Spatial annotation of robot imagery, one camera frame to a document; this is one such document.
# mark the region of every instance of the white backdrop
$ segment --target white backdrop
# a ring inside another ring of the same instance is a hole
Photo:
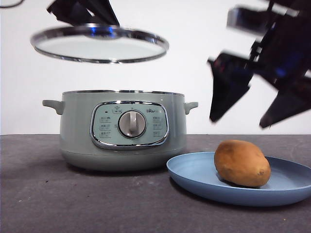
[[[172,91],[198,101],[187,116],[188,133],[275,134],[311,133],[311,112],[262,130],[261,116],[276,91],[260,77],[226,115],[213,124],[208,119],[212,75],[206,60],[221,50],[248,55],[251,34],[226,28],[227,11],[238,3],[265,7],[261,0],[111,0],[122,26],[154,32],[166,38],[170,50],[160,59],[127,65],[67,62],[36,53],[32,34],[67,24],[45,10],[51,0],[25,0],[1,14],[1,134],[59,133],[60,116],[41,105],[61,100],[61,93],[81,89]]]

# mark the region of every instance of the plate rim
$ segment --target plate rim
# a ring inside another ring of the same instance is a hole
[[[233,187],[233,186],[224,186],[224,185],[220,185],[220,184],[210,184],[210,183],[204,183],[204,182],[201,182],[201,181],[195,181],[195,180],[192,180],[192,179],[189,179],[187,177],[184,177],[184,176],[181,176],[177,173],[175,173],[170,167],[169,167],[169,163],[171,163],[172,160],[174,160],[175,158],[177,157],[182,157],[182,156],[187,156],[187,155],[191,155],[191,154],[202,154],[202,153],[208,153],[208,154],[215,154],[214,151],[201,151],[201,152],[192,152],[192,153],[185,153],[185,154],[180,154],[178,156],[175,156],[171,159],[169,159],[167,162],[166,162],[166,167],[167,169],[169,170],[169,172],[172,172],[174,173],[175,175],[183,178],[183,179],[186,179],[186,180],[189,180],[191,182],[197,182],[197,183],[201,183],[201,184],[204,184],[204,185],[210,185],[210,186],[214,186],[214,187],[219,187],[219,188],[231,188],[231,189],[238,189],[238,190],[245,190],[245,191],[255,191],[255,192],[286,192],[286,191],[297,191],[297,190],[303,190],[303,189],[308,189],[308,188],[311,188],[311,184],[307,185],[307,186],[303,186],[303,187],[299,187],[299,188],[290,188],[290,189],[255,189],[255,188],[244,188],[244,187]],[[267,158],[273,158],[273,159],[277,159],[277,160],[283,160],[283,161],[286,161],[286,162],[289,162],[289,163],[294,163],[294,164],[297,164],[297,165],[300,165],[300,166],[304,166],[305,168],[309,169],[311,171],[311,168],[306,166],[306,165],[303,165],[303,164],[300,164],[300,163],[296,163],[296,162],[293,162],[293,161],[290,161],[290,160],[286,160],[286,159],[281,159],[281,158],[276,158],[276,157],[272,157],[272,156],[265,156]]]

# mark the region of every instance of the blue plate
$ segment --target blue plate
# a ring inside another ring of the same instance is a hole
[[[237,186],[222,180],[214,165],[214,152],[182,154],[170,159],[166,165],[173,180],[184,189],[224,203],[279,206],[311,196],[311,168],[284,159],[266,158],[271,177],[259,188]]]

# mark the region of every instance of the chrome trim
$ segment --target chrome trim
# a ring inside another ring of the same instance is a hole
[[[71,57],[61,54],[56,54],[52,52],[47,52],[38,48],[38,45],[42,41],[46,41],[52,38],[57,37],[66,37],[66,36],[73,36],[73,35],[85,35],[90,37],[95,36],[102,36],[103,39],[116,39],[120,37],[132,38],[137,40],[147,41],[152,44],[159,45],[164,49],[163,52],[149,56],[149,57],[141,57],[141,58],[130,58],[130,59],[88,59],[88,58],[80,58],[80,57]],[[122,28],[115,25],[101,25],[101,24],[84,24],[81,26],[76,27],[62,27],[62,28],[54,28],[45,30],[39,33],[34,34],[31,37],[31,45],[33,48],[46,56],[59,58],[62,60],[69,60],[69,61],[76,61],[76,62],[91,62],[91,63],[133,63],[133,62],[142,62],[142,61],[149,61],[159,57],[162,57],[166,54],[167,50],[169,49],[169,42],[164,38],[148,32],[142,32],[135,29],[130,28]]]
[[[163,138],[161,138],[160,140],[158,140],[154,143],[133,144],[133,145],[110,144],[110,143],[102,142],[99,139],[97,139],[96,136],[94,135],[94,131],[93,131],[95,113],[96,113],[97,109],[100,106],[105,105],[105,104],[125,104],[125,103],[151,104],[151,105],[160,106],[164,110],[164,115],[165,115],[165,120],[166,120],[166,125],[167,125],[166,133],[164,134]],[[140,150],[140,149],[146,149],[146,147],[159,146],[159,145],[162,145],[166,141],[168,134],[169,134],[169,131],[170,131],[169,118],[168,118],[165,107],[159,103],[145,102],[145,101],[139,101],[139,100],[119,100],[119,101],[101,102],[101,103],[97,104],[95,106],[95,108],[93,109],[92,117],[91,117],[91,124],[90,124],[90,128],[89,128],[89,134],[90,134],[92,142],[100,148],[110,149],[110,150]]]
[[[175,92],[164,92],[164,91],[140,91],[140,90],[79,90],[79,91],[65,91],[66,94],[77,94],[77,93],[146,93],[146,94],[162,94],[162,95],[175,95],[185,96],[184,94]]]

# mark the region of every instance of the pot base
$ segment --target pot base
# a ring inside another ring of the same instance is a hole
[[[183,153],[184,148],[155,154],[93,155],[62,150],[65,161],[73,166],[98,171],[137,171],[165,166],[166,162]]]

